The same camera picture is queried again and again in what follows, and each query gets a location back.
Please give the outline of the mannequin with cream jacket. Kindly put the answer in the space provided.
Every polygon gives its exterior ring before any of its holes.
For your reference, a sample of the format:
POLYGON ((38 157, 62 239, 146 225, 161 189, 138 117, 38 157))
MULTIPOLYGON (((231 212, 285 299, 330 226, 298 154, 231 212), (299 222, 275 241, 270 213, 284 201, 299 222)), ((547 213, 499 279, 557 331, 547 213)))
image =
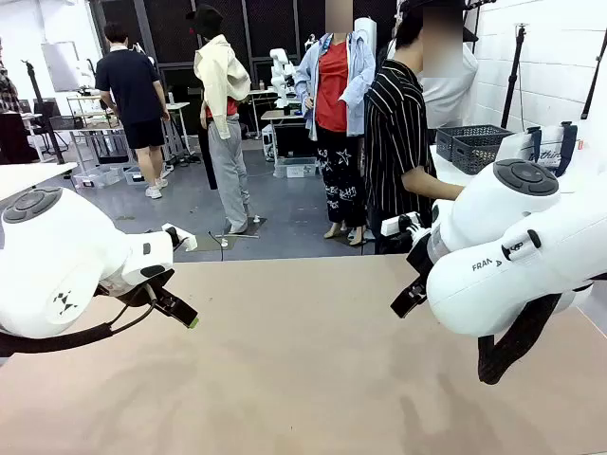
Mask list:
POLYGON ((248 98, 251 81, 221 26, 222 14, 199 3, 187 15, 203 45, 196 50, 194 75, 202 82, 201 127, 207 131, 217 188, 233 231, 249 217, 248 174, 242 149, 239 105, 248 98))

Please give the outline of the person in black shirt shorts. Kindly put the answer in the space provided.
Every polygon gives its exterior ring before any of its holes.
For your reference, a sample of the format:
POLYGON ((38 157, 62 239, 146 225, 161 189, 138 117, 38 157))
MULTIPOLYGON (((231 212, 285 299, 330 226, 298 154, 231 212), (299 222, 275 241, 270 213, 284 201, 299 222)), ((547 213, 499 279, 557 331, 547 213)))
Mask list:
POLYGON ((109 51, 97 62, 96 89, 136 152, 147 184, 145 195, 156 200, 167 186, 161 151, 165 144, 162 121, 169 117, 164 91, 150 59, 128 48, 128 33, 121 24, 106 23, 103 34, 109 51))

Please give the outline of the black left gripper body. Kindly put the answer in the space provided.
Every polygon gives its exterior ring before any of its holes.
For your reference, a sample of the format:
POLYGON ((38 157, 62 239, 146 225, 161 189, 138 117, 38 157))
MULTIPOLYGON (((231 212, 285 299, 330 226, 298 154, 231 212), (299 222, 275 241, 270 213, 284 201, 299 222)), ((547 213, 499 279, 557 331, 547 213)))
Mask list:
POLYGON ((123 295, 125 304, 174 304, 175 296, 165 289, 165 284, 174 275, 173 269, 163 265, 151 265, 138 271, 138 283, 123 295))

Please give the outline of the person's right forearm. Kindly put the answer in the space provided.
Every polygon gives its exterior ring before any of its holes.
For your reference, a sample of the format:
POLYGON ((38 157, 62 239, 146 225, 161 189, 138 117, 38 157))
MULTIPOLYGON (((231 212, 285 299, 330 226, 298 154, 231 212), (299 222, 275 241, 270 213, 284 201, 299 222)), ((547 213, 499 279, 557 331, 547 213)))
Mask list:
POLYGON ((431 199, 454 201, 464 189, 437 179, 421 167, 404 173, 401 180, 406 191, 431 199))

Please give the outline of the white board on stand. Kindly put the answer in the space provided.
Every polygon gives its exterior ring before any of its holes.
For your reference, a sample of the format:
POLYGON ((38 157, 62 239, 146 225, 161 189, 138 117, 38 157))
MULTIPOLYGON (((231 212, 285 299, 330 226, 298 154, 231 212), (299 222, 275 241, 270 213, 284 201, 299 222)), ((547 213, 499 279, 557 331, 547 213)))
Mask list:
POLYGON ((80 85, 79 57, 72 41, 43 43, 41 49, 56 92, 75 92, 80 85))

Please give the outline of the black tripod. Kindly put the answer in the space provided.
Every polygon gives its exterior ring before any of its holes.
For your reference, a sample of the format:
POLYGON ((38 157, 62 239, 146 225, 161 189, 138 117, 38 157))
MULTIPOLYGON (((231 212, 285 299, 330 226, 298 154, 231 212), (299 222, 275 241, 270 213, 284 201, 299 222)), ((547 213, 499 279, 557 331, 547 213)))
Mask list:
POLYGON ((521 69, 521 56, 523 51, 524 39, 526 35, 527 24, 519 23, 516 25, 516 47, 513 55, 512 65, 510 74, 508 76, 508 85, 506 89, 506 98, 504 102, 504 108, 501 117, 500 126, 505 129, 508 125, 508 119, 510 117, 510 111, 512 102, 515 94, 516 84, 519 80, 520 69, 521 69))
POLYGON ((49 114, 45 110, 44 100, 43 100, 43 97, 42 97, 42 94, 41 94, 41 91, 40 91, 40 88, 39 88, 39 84, 38 84, 37 79, 36 79, 34 67, 33 67, 32 63, 30 63, 27 60, 23 60, 22 63, 27 68, 27 73, 28 73, 28 76, 30 78, 30 82, 31 82, 31 85, 32 85, 32 88, 33 88, 33 91, 34 91, 34 94, 35 94, 35 99, 37 100, 38 105, 40 107, 40 114, 42 115, 42 121, 43 121, 43 124, 45 125, 46 133, 47 133, 47 135, 49 137, 49 140, 50 140, 50 143, 52 145, 54 154, 55 154, 55 156, 57 158, 58 163, 61 164, 61 165, 63 165, 63 164, 65 164, 65 161, 64 161, 64 158, 63 158, 63 153, 62 153, 62 150, 61 150, 61 148, 59 146, 59 143, 58 143, 57 137, 55 135, 55 132, 54 132, 54 130, 52 128, 52 125, 50 123, 49 114))
POLYGON ((601 62, 603 60, 605 51, 607 50, 607 31, 605 33, 604 39, 603 39, 603 43, 601 45, 601 49, 600 52, 597 56, 597 64, 596 64, 596 68, 595 68, 595 73, 593 76, 593 79, 591 81, 591 84, 589 86, 589 90, 588 90, 588 94, 586 97, 586 101, 584 103, 584 106, 582 108, 581 114, 580 114, 580 119, 582 120, 586 120, 588 119, 589 116, 589 112, 590 112, 590 108, 592 105, 592 100, 595 94, 595 90, 596 90, 596 86, 597 86, 597 82, 598 82, 598 74, 599 74, 599 70, 600 70, 600 65, 601 62))

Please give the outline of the black box on floor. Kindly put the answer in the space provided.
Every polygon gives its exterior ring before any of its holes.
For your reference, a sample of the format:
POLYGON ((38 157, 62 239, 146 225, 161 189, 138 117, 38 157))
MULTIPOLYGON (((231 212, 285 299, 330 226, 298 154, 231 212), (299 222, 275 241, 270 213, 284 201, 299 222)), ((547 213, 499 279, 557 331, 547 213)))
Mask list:
POLYGON ((275 124, 274 134, 278 157, 314 157, 317 153, 303 123, 275 124))

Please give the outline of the person in striped black shirt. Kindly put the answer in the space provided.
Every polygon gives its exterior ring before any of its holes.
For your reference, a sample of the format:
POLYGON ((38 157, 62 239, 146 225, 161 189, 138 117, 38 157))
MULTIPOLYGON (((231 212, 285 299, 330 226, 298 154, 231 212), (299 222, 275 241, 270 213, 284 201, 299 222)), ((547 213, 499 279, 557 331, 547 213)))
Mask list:
POLYGON ((401 176, 421 167, 437 178, 418 76, 425 62, 441 62, 451 45, 463 43, 464 6, 464 0, 405 0, 394 55, 365 95, 365 188, 377 255, 405 250, 380 234, 384 220, 415 211, 423 226, 432 223, 432 205, 439 199, 406 191, 401 176))

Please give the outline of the black office chair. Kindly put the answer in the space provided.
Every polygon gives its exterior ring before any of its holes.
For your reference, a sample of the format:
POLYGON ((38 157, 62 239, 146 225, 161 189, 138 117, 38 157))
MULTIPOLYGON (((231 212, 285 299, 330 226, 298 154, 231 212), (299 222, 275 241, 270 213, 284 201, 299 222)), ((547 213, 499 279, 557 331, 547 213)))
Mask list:
POLYGON ((33 134, 42 139, 44 152, 49 155, 56 154, 53 141, 57 143, 61 153, 66 152, 68 144, 55 132, 52 122, 54 118, 62 119, 57 101, 51 98, 42 99, 41 101, 35 100, 33 113, 38 115, 31 122, 33 134))

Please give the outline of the white round-edged table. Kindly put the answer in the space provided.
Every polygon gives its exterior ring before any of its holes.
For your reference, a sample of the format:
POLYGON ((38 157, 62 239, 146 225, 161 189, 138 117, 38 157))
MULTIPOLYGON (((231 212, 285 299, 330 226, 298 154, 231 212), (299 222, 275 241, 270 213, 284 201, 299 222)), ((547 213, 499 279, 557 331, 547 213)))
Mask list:
POLYGON ((57 175, 72 171, 77 166, 75 162, 0 165, 0 202, 57 175))

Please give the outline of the mannequin red shirt blue overshirt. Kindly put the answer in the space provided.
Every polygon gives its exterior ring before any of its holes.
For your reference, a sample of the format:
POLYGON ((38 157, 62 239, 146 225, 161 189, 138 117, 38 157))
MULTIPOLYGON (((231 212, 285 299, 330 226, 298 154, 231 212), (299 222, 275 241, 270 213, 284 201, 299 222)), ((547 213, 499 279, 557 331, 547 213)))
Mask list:
POLYGON ((326 239, 354 232, 364 242, 365 191, 359 170, 364 97, 375 57, 354 31, 353 0, 325 0, 325 34, 304 54, 295 75, 309 137, 317 147, 331 228, 326 239))

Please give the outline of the mannequin floor base plate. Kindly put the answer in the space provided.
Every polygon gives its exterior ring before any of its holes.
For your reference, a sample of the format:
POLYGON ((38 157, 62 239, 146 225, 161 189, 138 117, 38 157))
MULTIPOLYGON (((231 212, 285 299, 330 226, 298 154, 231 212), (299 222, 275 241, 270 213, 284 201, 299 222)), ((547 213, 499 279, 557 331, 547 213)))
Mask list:
POLYGON ((223 228, 218 234, 215 234, 216 238, 236 238, 242 237, 247 239, 254 239, 259 237, 260 228, 267 222, 267 218, 255 215, 249 217, 247 223, 238 231, 232 230, 232 225, 228 219, 225 220, 223 228))

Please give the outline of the white side table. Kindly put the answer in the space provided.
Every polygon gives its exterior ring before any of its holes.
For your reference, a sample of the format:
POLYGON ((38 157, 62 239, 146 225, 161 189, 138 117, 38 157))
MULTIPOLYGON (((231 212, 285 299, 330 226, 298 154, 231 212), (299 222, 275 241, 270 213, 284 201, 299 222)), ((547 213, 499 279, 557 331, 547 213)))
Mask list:
POLYGON ((478 174, 468 175, 440 156, 435 145, 430 150, 437 178, 443 182, 466 187, 467 192, 473 193, 497 191, 504 185, 496 176, 493 163, 486 165, 478 174))

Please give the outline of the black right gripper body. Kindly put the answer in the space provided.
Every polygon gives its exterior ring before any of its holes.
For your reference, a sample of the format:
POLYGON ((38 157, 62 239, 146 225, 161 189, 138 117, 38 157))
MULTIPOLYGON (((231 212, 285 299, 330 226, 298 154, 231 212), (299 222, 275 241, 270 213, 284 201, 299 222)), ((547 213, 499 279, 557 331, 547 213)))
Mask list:
POLYGON ((408 263, 419 274, 419 279, 425 281, 433 268, 433 261, 428 252, 428 242, 432 235, 426 233, 423 237, 414 241, 411 251, 407 256, 408 263))

